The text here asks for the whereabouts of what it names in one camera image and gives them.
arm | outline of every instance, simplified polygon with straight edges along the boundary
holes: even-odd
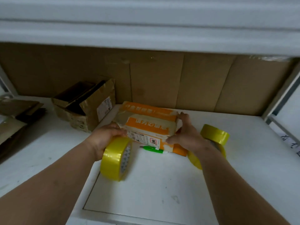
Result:
[[[189,115],[181,113],[179,118],[182,120],[181,133],[169,137],[167,142],[180,144],[200,160],[219,224],[289,224],[208,140],[200,136]]]
[[[0,198],[2,224],[65,224],[93,163],[111,138],[126,134],[117,124],[95,130],[46,169]]]

cardboard wall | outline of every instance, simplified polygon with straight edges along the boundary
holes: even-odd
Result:
[[[261,115],[294,61],[0,43],[0,64],[20,95],[52,97],[78,81],[114,78],[117,103]]]

person's right hand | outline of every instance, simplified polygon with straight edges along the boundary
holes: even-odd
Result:
[[[182,120],[181,132],[178,135],[170,136],[167,139],[168,144],[180,144],[193,153],[212,147],[211,143],[205,140],[196,128],[193,127],[188,114],[181,112],[178,118]]]

roll of yellow tape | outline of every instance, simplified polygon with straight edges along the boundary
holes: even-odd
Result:
[[[115,181],[124,176],[131,154],[132,141],[128,137],[115,137],[105,148],[100,173]]]
[[[213,145],[222,153],[222,155],[226,158],[226,152],[224,149],[224,145],[226,144],[229,134],[223,130],[220,130],[216,127],[211,125],[205,124],[200,132],[203,138],[210,140]],[[188,152],[187,157],[189,158],[190,162],[200,170],[202,170],[201,163],[199,159],[192,153]]]

yellow packing tape roll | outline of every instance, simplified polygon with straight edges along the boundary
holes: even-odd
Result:
[[[100,173],[112,180],[120,181],[125,174],[131,154],[132,141],[128,137],[115,137],[105,148]]]
[[[229,138],[229,134],[227,132],[220,130],[216,127],[213,127],[211,125],[205,124],[200,134],[201,136],[203,136],[203,138],[212,141],[212,143],[214,143],[214,146],[218,148],[218,150],[226,158],[226,152],[223,146],[226,144]],[[192,152],[189,151],[187,157],[195,167],[202,170],[201,163],[197,158],[197,156],[195,156]]]

